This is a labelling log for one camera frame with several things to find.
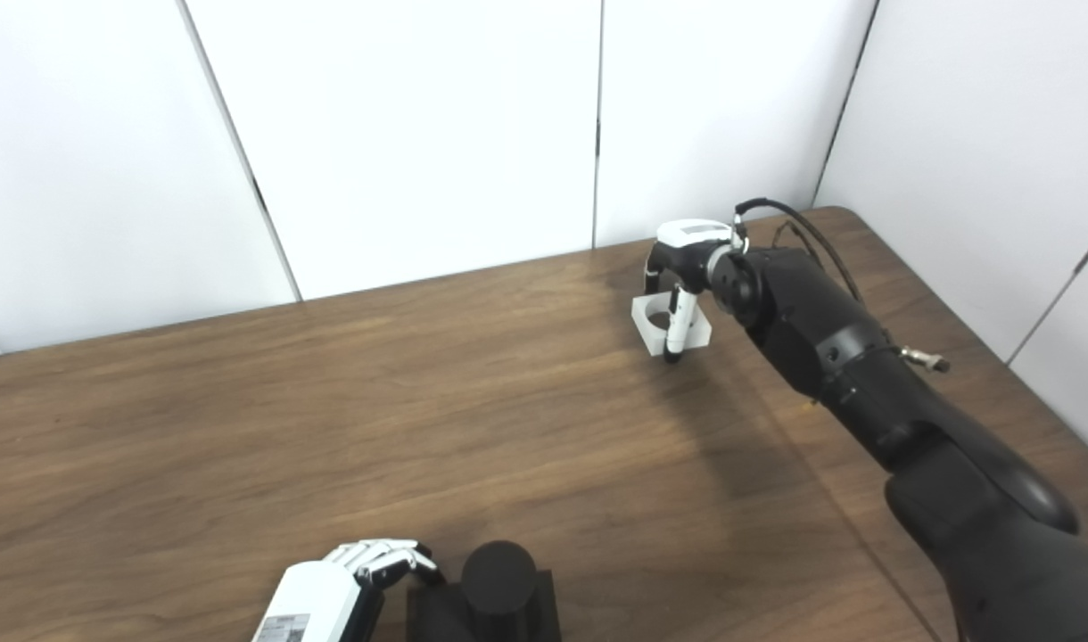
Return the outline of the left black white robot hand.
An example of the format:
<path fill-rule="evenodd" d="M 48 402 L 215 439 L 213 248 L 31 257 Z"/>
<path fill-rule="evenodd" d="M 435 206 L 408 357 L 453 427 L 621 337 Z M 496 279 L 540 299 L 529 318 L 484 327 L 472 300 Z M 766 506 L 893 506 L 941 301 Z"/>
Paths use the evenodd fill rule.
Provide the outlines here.
<path fill-rule="evenodd" d="M 369 538 L 284 570 L 254 641 L 369 641 L 386 590 L 415 576 L 446 584 L 433 552 L 415 539 Z"/>

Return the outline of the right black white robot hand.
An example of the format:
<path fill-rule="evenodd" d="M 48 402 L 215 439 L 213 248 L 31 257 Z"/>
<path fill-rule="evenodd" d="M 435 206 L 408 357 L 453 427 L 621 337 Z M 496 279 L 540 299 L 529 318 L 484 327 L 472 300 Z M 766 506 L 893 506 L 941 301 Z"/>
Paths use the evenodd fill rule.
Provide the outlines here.
<path fill-rule="evenodd" d="M 731 225 L 710 219 L 679 219 L 663 223 L 655 232 L 655 243 L 643 269 L 643 292 L 659 293 L 663 272 L 669 271 L 678 277 L 664 339 L 665 362 L 678 362 L 687 349 L 690 328 L 697 316 L 698 295 L 710 287 L 715 261 L 724 254 L 747 251 L 747 231 L 739 215 L 733 217 Z"/>

